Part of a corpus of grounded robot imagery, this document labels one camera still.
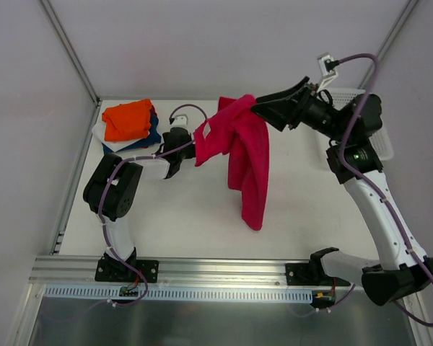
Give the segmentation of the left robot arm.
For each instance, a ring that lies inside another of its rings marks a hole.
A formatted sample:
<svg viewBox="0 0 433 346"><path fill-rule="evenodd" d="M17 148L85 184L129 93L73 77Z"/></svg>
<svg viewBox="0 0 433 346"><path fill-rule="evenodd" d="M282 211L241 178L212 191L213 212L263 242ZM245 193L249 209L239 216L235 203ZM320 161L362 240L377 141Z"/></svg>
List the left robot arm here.
<svg viewBox="0 0 433 346"><path fill-rule="evenodd" d="M126 215L140 181L169 179L183 160L195 157L192 136L184 125L172 126L163 134L163 141L151 156L122 159L117 154L104 155L84 189L83 201L100 219L106 243L97 263L97 282L157 282L159 262L137 258Z"/></svg>

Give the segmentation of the right aluminium frame post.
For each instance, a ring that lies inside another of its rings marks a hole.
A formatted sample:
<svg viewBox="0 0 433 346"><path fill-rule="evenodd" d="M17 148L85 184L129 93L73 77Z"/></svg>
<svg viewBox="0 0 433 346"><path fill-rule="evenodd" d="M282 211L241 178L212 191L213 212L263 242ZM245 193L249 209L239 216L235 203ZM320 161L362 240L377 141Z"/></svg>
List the right aluminium frame post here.
<svg viewBox="0 0 433 346"><path fill-rule="evenodd" d="M402 10L396 17L391 28L389 29L385 39L380 44L377 50L376 57L379 59L380 65L383 65L385 59L388 57L393 45L407 25L408 21L414 15L416 8L421 3L420 0L407 0L405 1Z"/></svg>

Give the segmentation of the left aluminium frame post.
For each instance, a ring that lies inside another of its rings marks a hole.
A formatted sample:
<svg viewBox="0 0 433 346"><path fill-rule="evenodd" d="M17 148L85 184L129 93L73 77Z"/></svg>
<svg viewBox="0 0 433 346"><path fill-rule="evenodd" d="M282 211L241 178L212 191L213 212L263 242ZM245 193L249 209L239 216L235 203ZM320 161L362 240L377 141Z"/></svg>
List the left aluminium frame post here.
<svg viewBox="0 0 433 346"><path fill-rule="evenodd" d="M95 88L93 87L92 82L86 72L86 69L83 67L82 62L74 49L74 46L71 43L70 37L68 36L66 29L63 26L56 10L51 1L49 0L38 0L38 3L43 10L46 18L50 22L53 31L55 32L58 41L60 42L62 48L64 49L68 59L71 62L72 67L74 68L77 76L79 77L82 86L87 92L89 99L95 104L98 105L100 101L100 97L98 96Z"/></svg>

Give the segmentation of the crimson red t-shirt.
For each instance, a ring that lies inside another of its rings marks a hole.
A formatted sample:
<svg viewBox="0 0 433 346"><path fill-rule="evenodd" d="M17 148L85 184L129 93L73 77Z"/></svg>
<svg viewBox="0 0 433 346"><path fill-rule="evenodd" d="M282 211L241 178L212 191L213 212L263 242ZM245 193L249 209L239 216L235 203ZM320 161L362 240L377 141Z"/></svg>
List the crimson red t-shirt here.
<svg viewBox="0 0 433 346"><path fill-rule="evenodd" d="M251 111L255 97L220 97L217 112L193 133L196 166L228 155L227 186L241 192L241 218L254 231L261 230L268 197L270 169L266 122Z"/></svg>

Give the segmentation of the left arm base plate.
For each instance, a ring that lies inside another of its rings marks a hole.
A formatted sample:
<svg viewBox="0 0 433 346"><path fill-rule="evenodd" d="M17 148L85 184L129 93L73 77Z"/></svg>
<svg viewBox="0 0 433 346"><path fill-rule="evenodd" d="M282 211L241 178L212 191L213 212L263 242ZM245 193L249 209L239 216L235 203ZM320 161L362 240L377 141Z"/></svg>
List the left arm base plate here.
<svg viewBox="0 0 433 346"><path fill-rule="evenodd" d="M156 283L159 262L150 259L137 259L133 252L126 263L140 272L148 283ZM108 254L104 254L97 262L95 281L101 283L133 283L136 279L142 283L141 277L129 267Z"/></svg>

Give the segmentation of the folded orange t-shirt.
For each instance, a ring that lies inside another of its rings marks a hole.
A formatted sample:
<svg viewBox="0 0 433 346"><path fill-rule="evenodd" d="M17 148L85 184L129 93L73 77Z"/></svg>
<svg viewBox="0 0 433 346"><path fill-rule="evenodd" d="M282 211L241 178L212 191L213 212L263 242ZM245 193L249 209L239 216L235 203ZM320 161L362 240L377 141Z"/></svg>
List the folded orange t-shirt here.
<svg viewBox="0 0 433 346"><path fill-rule="evenodd" d="M107 141L131 141L143 139L149 135L150 99L121 104L107 108L102 114L106 124L105 139Z"/></svg>

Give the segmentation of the folded blue t-shirt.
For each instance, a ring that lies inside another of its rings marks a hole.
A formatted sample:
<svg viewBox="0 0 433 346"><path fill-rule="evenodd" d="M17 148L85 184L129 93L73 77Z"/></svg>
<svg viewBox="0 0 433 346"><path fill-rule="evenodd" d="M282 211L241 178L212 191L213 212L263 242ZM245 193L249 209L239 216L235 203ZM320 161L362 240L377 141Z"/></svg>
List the folded blue t-shirt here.
<svg viewBox="0 0 433 346"><path fill-rule="evenodd" d="M155 109L150 110L150 123L151 128L149 129L149 135L146 138L135 140L130 144L126 142L114 143L102 141L102 149L104 154L118 153L122 151L132 151L141 148L148 148L155 144L161 143L162 137L157 131L157 126L159 125L159 119L155 112Z"/></svg>

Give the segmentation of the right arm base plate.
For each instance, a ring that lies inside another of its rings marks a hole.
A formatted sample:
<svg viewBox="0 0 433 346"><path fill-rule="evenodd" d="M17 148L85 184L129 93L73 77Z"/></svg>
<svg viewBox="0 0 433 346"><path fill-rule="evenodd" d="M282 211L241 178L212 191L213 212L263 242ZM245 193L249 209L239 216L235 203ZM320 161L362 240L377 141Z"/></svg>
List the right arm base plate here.
<svg viewBox="0 0 433 346"><path fill-rule="evenodd" d="M324 273L322 267L312 262L296 262L285 264L287 285L332 286L349 287L350 282L340 278L333 278Z"/></svg>

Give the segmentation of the aluminium frame post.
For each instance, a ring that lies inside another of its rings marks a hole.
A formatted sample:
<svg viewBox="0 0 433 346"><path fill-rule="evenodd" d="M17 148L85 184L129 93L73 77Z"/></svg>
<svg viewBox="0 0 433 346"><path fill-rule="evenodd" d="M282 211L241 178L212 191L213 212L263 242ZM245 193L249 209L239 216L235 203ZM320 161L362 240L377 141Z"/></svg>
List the aluminium frame post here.
<svg viewBox="0 0 433 346"><path fill-rule="evenodd" d="M70 37L68 36L66 29L63 26L56 10L51 1L49 0L38 0L38 3L43 10L46 18L50 22L53 31L55 32L58 41L60 42L62 48L64 49L68 59L71 62L72 67L74 68L77 76L79 77L82 86L87 92L89 99L95 104L98 105L100 101L100 97L98 96L95 88L93 87L92 82L86 72L86 69L83 67L82 62L74 49L74 46L71 43Z"/></svg>
<svg viewBox="0 0 433 346"><path fill-rule="evenodd" d="M393 45L407 25L408 21L414 15L416 8L421 3L420 0L407 0L405 1L402 10L396 17L391 28L389 29L385 39L380 44L377 50L376 57L379 59L380 65L383 65L385 59L388 57Z"/></svg>

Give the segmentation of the white plastic basket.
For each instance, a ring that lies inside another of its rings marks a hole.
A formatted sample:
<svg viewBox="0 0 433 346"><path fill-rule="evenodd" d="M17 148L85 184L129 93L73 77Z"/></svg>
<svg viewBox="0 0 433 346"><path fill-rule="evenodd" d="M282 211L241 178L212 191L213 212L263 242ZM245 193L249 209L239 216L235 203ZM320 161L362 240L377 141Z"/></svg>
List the white plastic basket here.
<svg viewBox="0 0 433 346"><path fill-rule="evenodd" d="M355 96L364 94L363 89L333 87L328 88L328 91L331 93L333 106L338 110L350 103ZM393 146L384 125L370 137L370 142L381 161L389 161L394 157Z"/></svg>

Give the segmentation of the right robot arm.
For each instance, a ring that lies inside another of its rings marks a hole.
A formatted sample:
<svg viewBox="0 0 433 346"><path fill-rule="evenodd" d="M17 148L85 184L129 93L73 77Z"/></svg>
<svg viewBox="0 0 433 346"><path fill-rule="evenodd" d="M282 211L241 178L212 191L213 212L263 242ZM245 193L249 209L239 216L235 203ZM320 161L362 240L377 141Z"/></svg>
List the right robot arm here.
<svg viewBox="0 0 433 346"><path fill-rule="evenodd" d="M433 280L433 257L406 229L370 137L382 127L381 99L359 94L340 110L333 98L305 77L282 92L257 98L251 110L275 129L299 124L328 137L327 162L340 185L356 203L375 243L376 260L351 256L335 247L310 256L302 279L325 285L337 278L364 289L384 306L425 289Z"/></svg>

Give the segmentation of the folded white t-shirt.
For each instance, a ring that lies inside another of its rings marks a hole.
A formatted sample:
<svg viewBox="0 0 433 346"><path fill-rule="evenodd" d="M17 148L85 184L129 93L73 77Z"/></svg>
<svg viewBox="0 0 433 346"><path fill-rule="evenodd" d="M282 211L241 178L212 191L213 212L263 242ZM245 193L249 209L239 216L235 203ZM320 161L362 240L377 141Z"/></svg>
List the folded white t-shirt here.
<svg viewBox="0 0 433 346"><path fill-rule="evenodd" d="M104 123L97 123L92 128L92 134L100 143L102 143L102 141L105 141L105 142L114 142L114 143L126 142L126 144L130 144L131 142L135 141L135 140L131 140L131 141L107 141L105 139L106 128L107 128L106 124L104 124Z"/></svg>

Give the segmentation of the aluminium mounting rail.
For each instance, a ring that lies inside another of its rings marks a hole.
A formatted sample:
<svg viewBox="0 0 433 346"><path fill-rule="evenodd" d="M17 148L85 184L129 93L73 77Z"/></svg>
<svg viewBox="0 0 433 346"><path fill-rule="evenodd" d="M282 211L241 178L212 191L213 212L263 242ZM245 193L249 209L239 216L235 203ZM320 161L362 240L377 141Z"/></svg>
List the aluminium mounting rail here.
<svg viewBox="0 0 433 346"><path fill-rule="evenodd" d="M94 284L100 256L41 255L29 283ZM152 286L205 288L288 288L286 265L295 259L158 258Z"/></svg>

